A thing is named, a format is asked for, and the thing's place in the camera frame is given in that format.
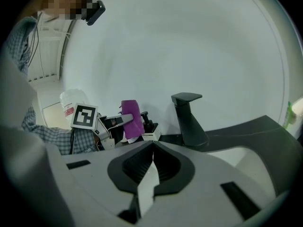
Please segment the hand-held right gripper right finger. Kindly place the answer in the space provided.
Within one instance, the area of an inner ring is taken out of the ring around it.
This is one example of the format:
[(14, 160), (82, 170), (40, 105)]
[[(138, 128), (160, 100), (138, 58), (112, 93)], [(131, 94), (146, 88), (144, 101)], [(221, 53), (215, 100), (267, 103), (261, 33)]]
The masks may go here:
[(221, 184), (234, 182), (259, 208), (276, 198), (263, 161), (246, 147), (198, 152), (165, 143), (195, 166), (191, 182), (179, 193), (157, 196), (140, 227), (234, 227), (243, 222)]

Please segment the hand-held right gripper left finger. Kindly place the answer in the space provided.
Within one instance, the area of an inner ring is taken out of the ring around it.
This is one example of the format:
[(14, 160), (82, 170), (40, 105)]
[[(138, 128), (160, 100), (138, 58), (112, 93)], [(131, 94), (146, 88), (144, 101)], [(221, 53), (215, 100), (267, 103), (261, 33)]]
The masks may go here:
[(61, 198), (68, 208), (71, 227), (130, 227), (119, 217), (129, 210), (133, 195), (119, 190), (107, 173), (110, 162), (145, 147), (139, 142), (109, 151), (61, 156), (47, 145), (47, 156)]

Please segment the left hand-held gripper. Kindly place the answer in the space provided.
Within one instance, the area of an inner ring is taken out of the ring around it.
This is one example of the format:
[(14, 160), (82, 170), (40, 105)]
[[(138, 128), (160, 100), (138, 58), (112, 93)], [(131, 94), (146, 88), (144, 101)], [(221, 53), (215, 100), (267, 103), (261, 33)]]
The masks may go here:
[(111, 150), (123, 139), (122, 126), (133, 119), (132, 114), (102, 116), (95, 106), (77, 103), (74, 106), (71, 127), (91, 131), (97, 151)]

